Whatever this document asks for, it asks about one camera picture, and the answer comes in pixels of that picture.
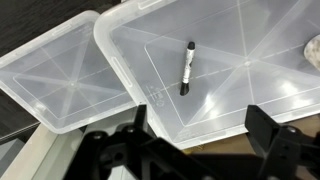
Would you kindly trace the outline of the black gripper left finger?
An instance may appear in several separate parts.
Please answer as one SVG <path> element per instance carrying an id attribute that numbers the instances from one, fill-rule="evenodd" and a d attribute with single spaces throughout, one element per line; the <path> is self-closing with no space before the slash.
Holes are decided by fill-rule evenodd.
<path id="1" fill-rule="evenodd" d="M 147 106 L 139 105 L 136 111 L 134 126 L 138 129 L 146 131 L 148 129 L 147 123 Z"/>

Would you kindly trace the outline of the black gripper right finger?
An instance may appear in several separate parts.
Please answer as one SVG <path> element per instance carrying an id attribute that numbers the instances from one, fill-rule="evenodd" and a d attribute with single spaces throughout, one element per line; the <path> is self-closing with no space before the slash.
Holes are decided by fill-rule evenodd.
<path id="1" fill-rule="evenodd" d="M 247 107 L 245 128 L 254 152 L 265 159 L 274 159 L 277 151 L 272 148 L 273 139 L 280 125 L 257 105 Z"/>

